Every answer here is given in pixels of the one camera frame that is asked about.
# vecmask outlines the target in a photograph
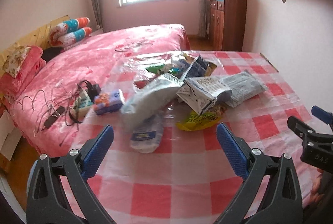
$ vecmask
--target plastic bag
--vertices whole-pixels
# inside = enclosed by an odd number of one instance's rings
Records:
[[[134,59],[136,65],[140,64],[139,72],[134,78],[135,86],[140,89],[164,73],[170,73],[183,81],[185,77],[210,76],[217,67],[216,62],[207,61],[200,55],[180,51],[148,54],[145,58],[137,56]]]
[[[134,94],[120,109],[124,127],[132,130],[156,114],[176,97],[176,92],[183,84],[169,73],[158,76]]]

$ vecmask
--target table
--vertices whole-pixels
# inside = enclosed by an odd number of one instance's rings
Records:
[[[266,155],[279,157],[288,152],[298,173],[303,203],[307,204],[312,181],[318,172],[300,161],[301,140],[288,129],[287,118],[294,115],[306,123],[313,122],[293,89],[259,54],[190,53],[217,61],[219,66],[213,75],[232,75],[248,69],[266,84],[268,91],[236,108],[230,108],[222,121],[251,148],[256,147]],[[135,93],[133,80],[143,70],[144,61],[153,59],[152,55],[141,55],[119,61],[102,91],[120,88],[128,99]],[[114,142],[96,176],[90,178],[88,183],[118,224],[213,223],[242,183],[242,179],[235,176],[216,139],[216,126],[185,132],[177,129],[173,120],[168,120],[164,123],[163,139],[157,150],[151,154],[140,154],[130,148],[130,134],[124,132],[119,113],[96,116],[90,111],[80,125],[72,148],[80,148],[107,124],[114,128]],[[265,177],[248,215],[255,213],[267,182]],[[77,212],[78,206],[74,204],[68,183],[64,182],[64,189]]]

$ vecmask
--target yellow snack bag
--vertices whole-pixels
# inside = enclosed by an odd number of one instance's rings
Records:
[[[189,117],[182,122],[177,122],[176,126],[180,130],[184,131],[206,129],[217,124],[227,109],[228,107],[226,104],[221,104],[208,109],[208,111],[202,115],[198,115],[194,110],[192,110]]]

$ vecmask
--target folded quilt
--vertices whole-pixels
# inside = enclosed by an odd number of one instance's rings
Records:
[[[11,100],[16,100],[22,92],[26,89],[26,87],[31,83],[31,81],[34,79],[34,77],[40,72],[41,69],[43,69],[46,65],[46,61],[42,58],[39,58],[38,61],[36,61],[35,65],[31,68],[30,72],[27,74],[26,78],[21,84],[21,87],[17,92],[13,91],[11,87],[7,88],[7,91],[4,91],[4,95],[7,98],[10,98]]]
[[[36,65],[36,63],[38,63],[42,53],[43,50],[40,47],[32,45],[16,78],[13,78],[8,73],[4,73],[0,78],[0,91],[11,91],[12,94],[16,95],[21,89],[21,86],[30,73],[31,69]]]

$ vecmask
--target pink bedspread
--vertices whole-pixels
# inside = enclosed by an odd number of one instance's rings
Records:
[[[259,54],[213,51],[200,54],[208,60],[220,61],[213,75],[232,75],[248,69],[269,88],[229,109],[223,121],[251,148],[259,148],[266,155],[280,157],[288,152],[292,156],[306,205],[312,179],[318,173],[300,161],[301,139],[287,127],[291,115],[312,124],[303,103]],[[142,58],[136,62],[133,59],[119,61],[113,67],[105,90],[121,88],[126,98],[134,93],[133,79],[142,69]],[[216,126],[186,132],[177,129],[174,123],[172,116],[165,119],[161,144],[151,154],[131,149],[130,135],[124,133],[119,113],[97,116],[90,111],[80,126],[72,148],[80,148],[107,124],[114,128],[114,142],[96,176],[88,183],[118,224],[210,224],[238,190],[242,179],[235,176],[216,139]],[[56,146],[57,138],[54,141],[52,146]],[[69,202],[79,214],[68,183],[64,184]],[[263,193],[261,188],[249,214],[255,212]]]
[[[141,26],[96,35],[47,63],[18,101],[22,102],[24,96],[33,98],[38,90],[43,90],[47,100],[50,100],[52,93],[52,99],[56,98],[55,102],[66,107],[68,101],[63,100],[69,94],[66,95],[65,90],[73,91],[76,83],[82,79],[103,86],[110,77],[114,64],[120,59],[132,55],[188,49],[185,29],[179,24]],[[66,126],[64,117],[61,117],[50,129],[38,131],[43,128],[43,123],[49,116],[46,111],[42,91],[36,96],[34,109],[29,98],[24,99],[23,109],[18,103],[10,108],[15,123],[38,152],[53,157],[64,155],[78,134],[77,128]]]

